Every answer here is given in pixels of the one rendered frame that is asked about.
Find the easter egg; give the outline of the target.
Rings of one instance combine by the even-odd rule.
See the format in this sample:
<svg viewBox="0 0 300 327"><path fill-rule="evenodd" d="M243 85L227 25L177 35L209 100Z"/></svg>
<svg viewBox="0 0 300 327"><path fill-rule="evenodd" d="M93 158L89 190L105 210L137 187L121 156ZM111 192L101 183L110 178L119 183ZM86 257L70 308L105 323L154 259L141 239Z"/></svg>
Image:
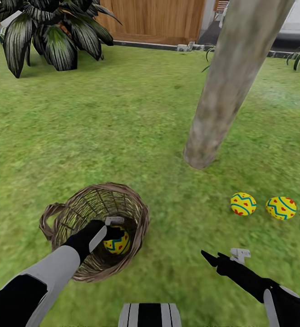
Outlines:
<svg viewBox="0 0 300 327"><path fill-rule="evenodd" d="M287 197L271 198L266 203L269 214L279 220L288 220L296 213L296 203Z"/></svg>
<svg viewBox="0 0 300 327"><path fill-rule="evenodd" d="M231 198L232 210L241 216L252 214L256 209L256 200L247 193L235 193Z"/></svg>
<svg viewBox="0 0 300 327"><path fill-rule="evenodd" d="M130 235L128 231L121 225L113 225L112 228L120 228L125 232L125 235L120 239L111 239L109 241L103 241L102 243L105 250L107 250L112 255L122 256L129 251L130 246L132 245Z"/></svg>

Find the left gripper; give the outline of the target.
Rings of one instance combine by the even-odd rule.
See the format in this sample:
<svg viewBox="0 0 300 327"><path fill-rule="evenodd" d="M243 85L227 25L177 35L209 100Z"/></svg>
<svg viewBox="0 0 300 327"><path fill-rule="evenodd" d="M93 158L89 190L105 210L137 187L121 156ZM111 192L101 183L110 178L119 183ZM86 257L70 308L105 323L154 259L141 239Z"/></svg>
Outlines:
<svg viewBox="0 0 300 327"><path fill-rule="evenodd" d="M120 228L112 228L112 227L108 227L108 228L110 233L104 241L109 241L111 239L120 239L125 235L125 232Z"/></svg>

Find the wicker basket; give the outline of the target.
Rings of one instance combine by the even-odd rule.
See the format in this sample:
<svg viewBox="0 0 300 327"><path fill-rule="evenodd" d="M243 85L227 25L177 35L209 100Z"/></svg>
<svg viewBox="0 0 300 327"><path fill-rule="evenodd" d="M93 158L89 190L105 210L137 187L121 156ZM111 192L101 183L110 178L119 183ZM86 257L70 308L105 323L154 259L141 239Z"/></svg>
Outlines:
<svg viewBox="0 0 300 327"><path fill-rule="evenodd" d="M91 193L91 199L87 197ZM104 198L104 199L103 199ZM101 205L101 207L100 207ZM133 260L133 257L143 246L143 238L148 235L150 223L149 206L143 203L139 194L128 185L114 182L93 184L80 189L66 203L54 203L46 207L39 220L39 228L48 241L52 252L58 249L68 238L77 234L84 225L90 222L89 217L98 218L103 211L106 217L122 217L132 228L132 245L123 256L111 255L105 250L103 243L98 253L93 250L72 276L75 282L102 282L117 275ZM47 224L50 216L60 212L52 224ZM69 223L73 217L72 225ZM65 219L65 220L64 220Z"/></svg>

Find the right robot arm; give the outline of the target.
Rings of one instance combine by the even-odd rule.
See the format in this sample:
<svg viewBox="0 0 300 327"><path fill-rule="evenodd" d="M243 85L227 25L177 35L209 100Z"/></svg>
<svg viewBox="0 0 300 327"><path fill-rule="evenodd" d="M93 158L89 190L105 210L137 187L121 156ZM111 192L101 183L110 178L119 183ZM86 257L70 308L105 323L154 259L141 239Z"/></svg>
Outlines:
<svg viewBox="0 0 300 327"><path fill-rule="evenodd" d="M201 250L201 254L217 267L216 272L228 276L241 288L265 305L270 327L300 327L300 297L290 289L270 278L261 278L243 264L244 258L251 258L248 249L231 248L228 257L218 253L218 258Z"/></svg>

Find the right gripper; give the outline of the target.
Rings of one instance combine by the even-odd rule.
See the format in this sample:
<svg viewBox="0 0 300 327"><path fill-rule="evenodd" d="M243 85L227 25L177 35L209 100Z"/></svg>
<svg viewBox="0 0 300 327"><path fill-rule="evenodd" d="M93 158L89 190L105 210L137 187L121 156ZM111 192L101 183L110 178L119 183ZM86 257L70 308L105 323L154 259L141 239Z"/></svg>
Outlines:
<svg viewBox="0 0 300 327"><path fill-rule="evenodd" d="M230 258L222 253L218 253L218 258L201 250L201 254L211 264L212 267L217 267L216 272L221 276L228 276L231 280L237 283L241 288L246 290L246 278L252 271L243 264L230 260Z"/></svg>

